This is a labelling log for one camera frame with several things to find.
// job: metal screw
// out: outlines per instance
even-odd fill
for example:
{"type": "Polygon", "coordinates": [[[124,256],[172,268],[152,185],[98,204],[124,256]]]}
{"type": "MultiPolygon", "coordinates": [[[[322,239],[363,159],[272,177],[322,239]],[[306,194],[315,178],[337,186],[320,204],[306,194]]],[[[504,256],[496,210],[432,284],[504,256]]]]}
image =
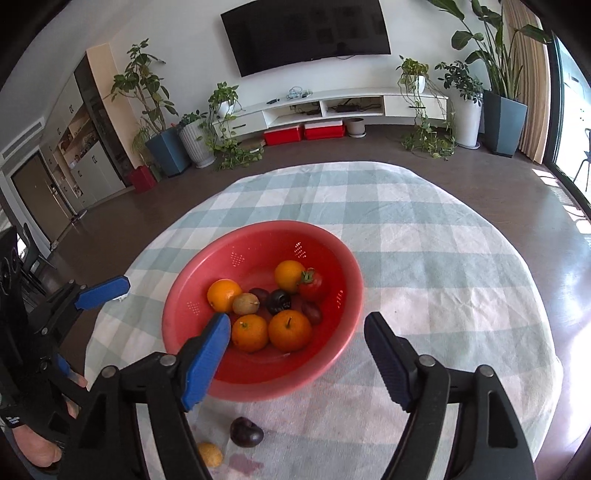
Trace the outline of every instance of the metal screw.
{"type": "Polygon", "coordinates": [[[113,365],[109,365],[108,367],[104,367],[104,369],[101,370],[101,372],[100,372],[100,374],[105,378],[111,378],[116,373],[117,373],[117,367],[114,367],[113,365]]]}
{"type": "Polygon", "coordinates": [[[176,361],[177,358],[174,355],[163,355],[160,357],[160,365],[164,367],[171,367],[176,361]]]}
{"type": "Polygon", "coordinates": [[[482,365],[478,370],[485,377],[490,378],[495,376],[495,371],[492,369],[492,367],[489,367],[488,365],[482,365]]]}
{"type": "Polygon", "coordinates": [[[431,355],[421,355],[418,362],[424,367],[434,367],[435,359],[431,355]]]}

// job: wall-mounted tv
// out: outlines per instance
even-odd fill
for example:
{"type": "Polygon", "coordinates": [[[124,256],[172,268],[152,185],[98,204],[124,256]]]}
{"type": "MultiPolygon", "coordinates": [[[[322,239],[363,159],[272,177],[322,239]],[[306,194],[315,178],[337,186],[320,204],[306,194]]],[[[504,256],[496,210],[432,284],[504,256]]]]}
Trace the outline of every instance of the wall-mounted tv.
{"type": "Polygon", "coordinates": [[[379,0],[256,0],[222,21],[243,77],[300,61],[390,54],[379,0]]]}

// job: tomato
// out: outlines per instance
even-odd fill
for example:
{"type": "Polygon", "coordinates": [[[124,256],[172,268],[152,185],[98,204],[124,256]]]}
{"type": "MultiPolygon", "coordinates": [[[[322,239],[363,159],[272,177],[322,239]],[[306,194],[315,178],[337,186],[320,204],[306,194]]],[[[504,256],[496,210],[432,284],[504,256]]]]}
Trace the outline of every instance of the tomato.
{"type": "Polygon", "coordinates": [[[314,268],[309,268],[301,273],[298,292],[304,300],[319,302],[326,297],[328,285],[324,281],[322,274],[314,268]]]}

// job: dark plum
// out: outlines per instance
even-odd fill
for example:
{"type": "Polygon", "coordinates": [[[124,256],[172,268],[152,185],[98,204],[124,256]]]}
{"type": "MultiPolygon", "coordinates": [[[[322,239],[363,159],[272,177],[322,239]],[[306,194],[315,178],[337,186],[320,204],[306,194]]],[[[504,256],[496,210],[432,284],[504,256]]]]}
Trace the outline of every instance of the dark plum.
{"type": "Polygon", "coordinates": [[[246,417],[238,417],[230,425],[230,438],[239,447],[256,447],[262,442],[264,436],[262,428],[246,417]]]}

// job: red bucket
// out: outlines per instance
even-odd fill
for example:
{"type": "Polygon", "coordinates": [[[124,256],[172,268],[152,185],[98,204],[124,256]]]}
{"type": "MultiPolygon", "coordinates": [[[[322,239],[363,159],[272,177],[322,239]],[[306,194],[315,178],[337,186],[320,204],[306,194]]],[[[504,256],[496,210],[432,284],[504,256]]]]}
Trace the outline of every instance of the red bucket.
{"type": "MultiPolygon", "coordinates": [[[[276,266],[297,260],[322,272],[329,295],[319,305],[321,324],[302,350],[282,353],[272,345],[244,353],[230,343],[209,394],[232,401],[268,400],[302,387],[324,373],[351,340],[363,309],[363,278],[355,257],[332,233],[309,223],[278,220],[239,228],[201,250],[182,270],[164,305],[162,332],[166,351],[176,354],[199,335],[214,313],[207,290],[221,278],[242,291],[273,291],[276,266]]],[[[292,308],[299,309],[298,296],[292,308]]],[[[258,314],[271,316],[261,307],[258,314]]]]}

